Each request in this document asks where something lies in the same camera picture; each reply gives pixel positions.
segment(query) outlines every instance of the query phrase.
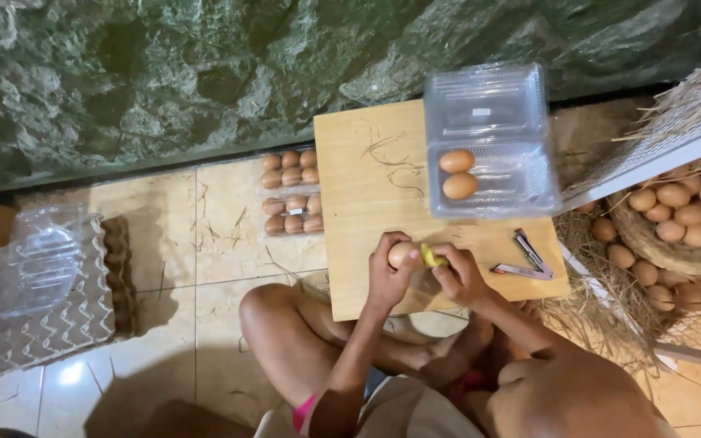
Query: green wall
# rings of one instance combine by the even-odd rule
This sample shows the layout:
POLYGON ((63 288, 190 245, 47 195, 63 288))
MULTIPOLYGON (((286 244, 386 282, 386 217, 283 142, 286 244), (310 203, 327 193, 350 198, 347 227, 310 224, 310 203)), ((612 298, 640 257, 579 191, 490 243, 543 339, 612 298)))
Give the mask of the green wall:
POLYGON ((0 0, 0 190, 307 140, 521 59, 551 100, 680 79, 701 1, 0 0))

